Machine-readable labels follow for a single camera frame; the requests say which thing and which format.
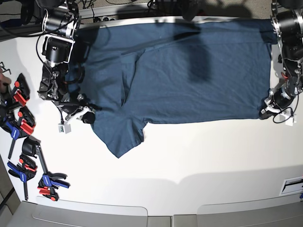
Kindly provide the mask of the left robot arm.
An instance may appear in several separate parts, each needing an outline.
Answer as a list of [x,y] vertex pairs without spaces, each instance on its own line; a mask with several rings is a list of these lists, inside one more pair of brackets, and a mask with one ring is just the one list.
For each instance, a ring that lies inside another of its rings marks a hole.
[[285,120],[294,116],[290,107],[303,92],[303,2],[301,0],[274,0],[271,3],[272,25],[280,50],[278,62],[283,66],[282,78],[263,101],[259,118],[283,114]]

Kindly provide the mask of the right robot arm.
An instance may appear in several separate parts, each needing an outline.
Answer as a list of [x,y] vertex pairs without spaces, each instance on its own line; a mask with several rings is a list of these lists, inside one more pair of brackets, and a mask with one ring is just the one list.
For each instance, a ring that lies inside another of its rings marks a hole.
[[77,61],[75,75],[72,75],[69,66],[81,21],[78,5],[73,0],[38,0],[37,5],[45,10],[41,54],[46,59],[38,95],[45,101],[51,101],[60,113],[67,114],[61,118],[62,123],[76,118],[93,124],[96,119],[94,105],[78,88],[73,89],[74,85],[83,81],[84,67]]

